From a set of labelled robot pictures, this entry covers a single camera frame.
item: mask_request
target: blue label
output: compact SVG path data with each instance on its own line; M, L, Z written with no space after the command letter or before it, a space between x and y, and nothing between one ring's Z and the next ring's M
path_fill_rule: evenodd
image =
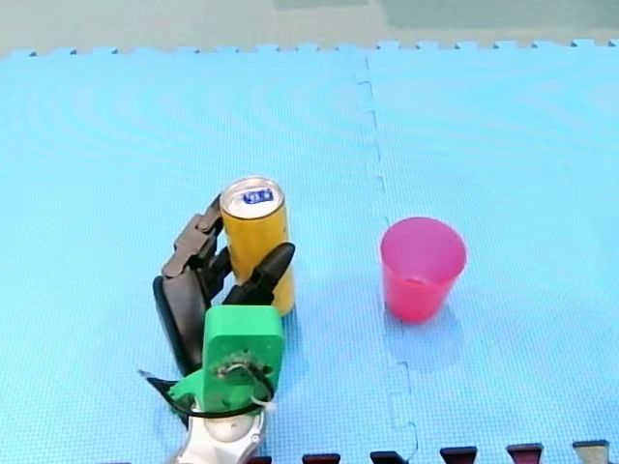
M260 190L246 191L243 193L243 201L248 205L256 203L264 203L265 201L273 201L274 195L270 188L262 188Z

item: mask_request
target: cable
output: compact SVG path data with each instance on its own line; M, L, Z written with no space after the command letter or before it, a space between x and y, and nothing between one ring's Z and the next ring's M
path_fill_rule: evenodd
M269 396L265 399L260 399L259 403L252 403L244 408L239 408L234 411L227 411L227 412L220 412L220 413L214 413L214 412L202 413L198 411L192 411L191 409L187 409L181 406L180 404L178 404L176 401L174 401L174 398L172 398L167 392L167 388L169 388L170 382L162 381L160 379L151 377L150 375L147 375L146 372L143 372L143 371L140 371L140 373L146 378L148 383L151 384L160 393L161 396L163 396L163 399L165 399L167 404L169 404L170 407L174 411L176 411L178 414L181 414L183 416L189 416L192 418L201 418L201 419L227 419L227 418L232 418L234 416L243 416L244 414L249 414L254 411L257 411L258 409L261 409L263 407L264 403L269 403L275 397L275 389L273 388L273 384L271 383L271 381L264 374L264 372L262 372L262 370L260 370L259 368L257 368L255 365L251 363L236 362L225 370L224 376L238 369L246 370L253 377L256 383L260 383L267 390Z

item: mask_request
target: robotic hand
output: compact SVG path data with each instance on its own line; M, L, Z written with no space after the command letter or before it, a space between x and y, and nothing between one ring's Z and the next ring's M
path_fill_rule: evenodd
M283 333L270 304L295 247L276 246L246 282L211 306L231 273L227 248L217 254L221 230L216 198L190 220L153 282L163 328L185 375L171 382L140 371L188 427L170 464L247 463L264 437L264 410L280 375Z

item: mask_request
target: wire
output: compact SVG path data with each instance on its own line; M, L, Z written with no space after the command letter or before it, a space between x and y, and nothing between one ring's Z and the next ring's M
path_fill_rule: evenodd
M172 398L166 390L164 390L163 388L158 388L153 382L153 381L157 381L157 382L164 382L164 381L160 381L159 379L154 379L153 377L149 377L149 376L145 376L145 377L146 377L146 380L153 387L155 387L155 389L160 393L160 395L163 396L163 399L165 399L167 404L169 404L170 407L174 411L176 411L178 414L181 414L183 416L189 416L192 418L201 418L201 419L227 419L227 418L232 418L234 416L243 416L244 414L249 414L254 411L257 411L258 409L263 408L264 403L271 402L273 398L275 397L275 389L273 388L273 384L271 383L271 381L268 379L265 373L262 372L262 370L260 370L258 367L256 367L255 365L251 363L236 362L230 365L229 367L227 367L224 370L223 375L227 376L231 372L238 370L238 369L246 370L247 373L253 377L256 383L261 384L267 390L268 397L265 399L260 399L258 402L253 402L252 404L245 406L243 408L239 408L233 411L219 412L219 413L215 413L215 412L202 413L202 412L193 411L191 409L185 408L184 406L181 406L176 401L174 401L174 398Z

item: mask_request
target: floor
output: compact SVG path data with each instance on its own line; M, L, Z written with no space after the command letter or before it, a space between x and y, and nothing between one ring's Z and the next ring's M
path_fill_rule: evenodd
M0 55L94 46L212 49L315 43L453 46L619 37L619 0L4 0Z

